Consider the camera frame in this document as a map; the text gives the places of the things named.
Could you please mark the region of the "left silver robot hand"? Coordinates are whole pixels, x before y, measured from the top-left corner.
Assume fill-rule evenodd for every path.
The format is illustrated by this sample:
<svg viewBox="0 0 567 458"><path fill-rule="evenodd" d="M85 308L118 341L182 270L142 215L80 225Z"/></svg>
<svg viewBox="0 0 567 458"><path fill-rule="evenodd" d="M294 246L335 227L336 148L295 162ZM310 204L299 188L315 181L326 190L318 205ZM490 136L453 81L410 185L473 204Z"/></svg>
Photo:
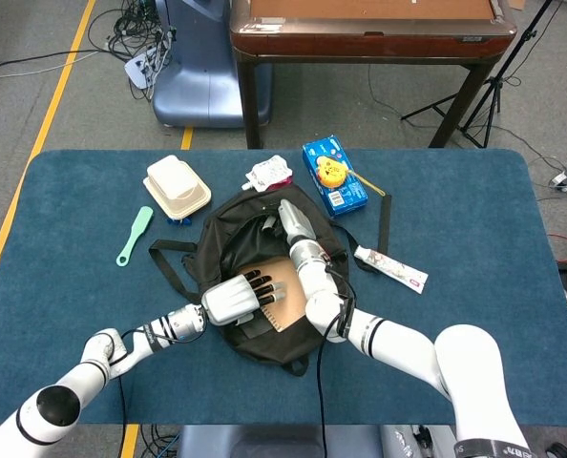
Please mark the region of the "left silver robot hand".
<svg viewBox="0 0 567 458"><path fill-rule="evenodd" d="M284 282L273 281L271 276L254 269L208 289L202 295L201 305L211 324L224 326L284 299L285 295Z"/></svg>

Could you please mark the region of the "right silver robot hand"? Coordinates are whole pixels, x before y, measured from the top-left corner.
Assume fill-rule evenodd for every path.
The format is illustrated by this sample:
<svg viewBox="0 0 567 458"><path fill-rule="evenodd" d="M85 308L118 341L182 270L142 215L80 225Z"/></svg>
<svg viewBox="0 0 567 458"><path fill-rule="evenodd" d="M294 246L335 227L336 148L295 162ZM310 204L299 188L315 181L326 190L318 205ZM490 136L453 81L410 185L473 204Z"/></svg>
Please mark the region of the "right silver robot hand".
<svg viewBox="0 0 567 458"><path fill-rule="evenodd" d="M262 229L270 231L275 228L276 222L279 221L285 232L285 239L289 246L294 245L300 240L317 239L308 217L288 199L282 199L280 201L278 215L278 219L274 216L268 216Z"/></svg>

